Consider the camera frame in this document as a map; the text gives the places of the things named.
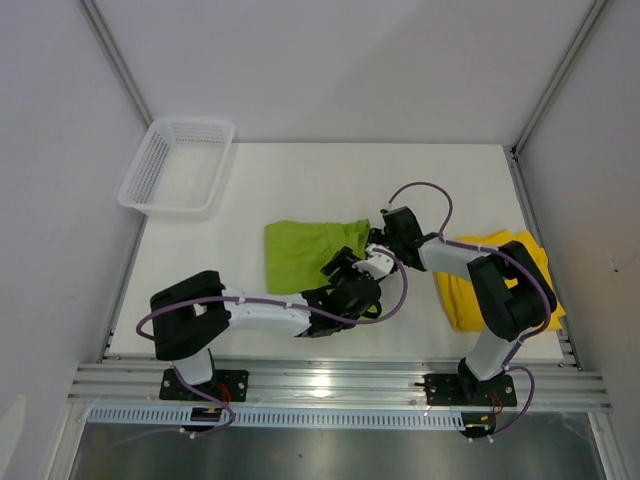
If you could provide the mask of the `green fabric shorts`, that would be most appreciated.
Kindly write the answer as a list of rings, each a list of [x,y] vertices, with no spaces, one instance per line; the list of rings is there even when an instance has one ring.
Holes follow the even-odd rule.
[[[279,221],[264,228],[267,291],[289,295],[329,284],[321,269],[343,247],[364,255],[371,224]]]

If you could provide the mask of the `yellow fabric shorts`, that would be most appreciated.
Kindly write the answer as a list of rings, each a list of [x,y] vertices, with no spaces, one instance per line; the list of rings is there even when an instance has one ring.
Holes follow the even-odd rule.
[[[547,254],[536,243],[529,231],[513,234],[508,229],[504,229],[488,236],[457,237],[456,241],[490,247],[500,247],[510,241],[520,242],[531,255],[549,287],[553,288]],[[435,282],[452,328],[458,332],[480,332],[484,327],[484,320],[472,284],[446,273],[436,273]]]

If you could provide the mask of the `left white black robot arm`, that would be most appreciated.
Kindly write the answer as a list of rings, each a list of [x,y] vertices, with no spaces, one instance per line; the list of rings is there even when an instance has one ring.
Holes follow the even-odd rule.
[[[216,390],[210,344],[227,331],[251,330],[323,338],[382,315],[380,282],[394,269],[385,253],[359,258],[348,247],[322,267],[328,284],[289,295],[254,296],[206,270],[150,299],[155,357],[173,363],[182,388],[197,400]]]

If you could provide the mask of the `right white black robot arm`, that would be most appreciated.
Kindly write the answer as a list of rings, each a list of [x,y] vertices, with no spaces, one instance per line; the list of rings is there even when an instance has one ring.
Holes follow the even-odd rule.
[[[519,241],[499,247],[447,240],[422,232],[407,207],[383,209],[384,227],[374,235],[404,266],[469,282],[484,328],[458,365],[456,389],[468,403],[489,396],[524,341],[549,326],[556,296]]]

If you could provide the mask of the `white plastic mesh basket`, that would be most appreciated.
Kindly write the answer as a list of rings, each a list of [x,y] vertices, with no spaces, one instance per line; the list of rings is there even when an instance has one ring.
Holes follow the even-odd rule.
[[[210,117],[166,116],[146,132],[117,202],[148,217],[209,218],[232,165],[235,125]]]

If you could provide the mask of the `aluminium mounting rail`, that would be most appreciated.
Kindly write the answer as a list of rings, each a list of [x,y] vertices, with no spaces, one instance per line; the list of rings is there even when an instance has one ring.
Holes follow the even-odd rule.
[[[358,361],[218,358],[219,369],[246,370],[249,406],[407,410],[425,404],[424,375],[451,373],[450,361]],[[168,365],[145,357],[108,358],[78,366],[70,402],[159,402]],[[516,395],[534,396],[534,412],[609,412],[601,374],[574,365],[538,363],[512,374]]]

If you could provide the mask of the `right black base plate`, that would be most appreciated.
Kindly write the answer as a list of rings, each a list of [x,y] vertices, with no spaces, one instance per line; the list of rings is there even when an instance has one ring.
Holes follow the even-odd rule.
[[[423,376],[421,386],[430,406],[515,407],[517,396],[513,380],[500,374],[487,381],[460,374],[431,373]]]

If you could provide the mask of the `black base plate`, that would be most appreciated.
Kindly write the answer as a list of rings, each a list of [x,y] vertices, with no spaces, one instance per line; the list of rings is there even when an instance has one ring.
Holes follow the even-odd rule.
[[[195,389],[220,401],[244,403],[248,387],[247,370],[216,370],[211,381],[196,385]],[[172,401],[203,400],[201,395],[191,392],[179,382],[173,369],[163,373],[159,398]]]
[[[487,381],[460,374],[431,373],[423,376],[421,386],[430,406],[515,407],[517,396],[513,380],[500,374]]]

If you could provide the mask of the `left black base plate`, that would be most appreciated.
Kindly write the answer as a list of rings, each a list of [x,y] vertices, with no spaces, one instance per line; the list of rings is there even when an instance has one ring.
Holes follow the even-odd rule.
[[[216,370],[211,381],[196,385],[195,389],[220,401],[244,403],[248,387],[247,370]],[[179,382],[173,369],[163,373],[159,398],[172,401],[203,400],[201,395],[191,392]]]

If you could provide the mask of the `right aluminium corner post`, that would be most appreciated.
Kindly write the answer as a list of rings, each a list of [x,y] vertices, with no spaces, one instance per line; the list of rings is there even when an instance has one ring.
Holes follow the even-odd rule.
[[[523,154],[525,148],[541,127],[612,4],[613,1],[609,0],[590,2],[589,8],[561,55],[559,63],[536,102],[534,109],[511,147],[511,155],[515,160]]]

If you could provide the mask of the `aluminium corner post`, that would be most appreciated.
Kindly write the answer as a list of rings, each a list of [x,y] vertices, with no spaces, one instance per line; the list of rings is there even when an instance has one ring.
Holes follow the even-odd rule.
[[[559,63],[536,102],[534,109],[511,147],[511,155],[515,160],[523,154],[525,148],[541,127],[612,4],[613,1],[609,0],[590,2],[589,8],[561,55]]]
[[[83,14],[89,29],[94,35],[98,46],[112,69],[136,117],[145,128],[148,128],[153,122],[153,116],[98,2],[95,0],[78,0],[76,4]]]

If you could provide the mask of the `left aluminium corner post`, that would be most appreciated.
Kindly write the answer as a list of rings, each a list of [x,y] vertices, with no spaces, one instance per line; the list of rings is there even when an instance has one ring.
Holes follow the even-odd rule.
[[[153,122],[153,116],[98,2],[95,0],[78,0],[76,4],[83,14],[89,29],[94,35],[98,46],[112,69],[136,117],[145,128],[148,128]]]

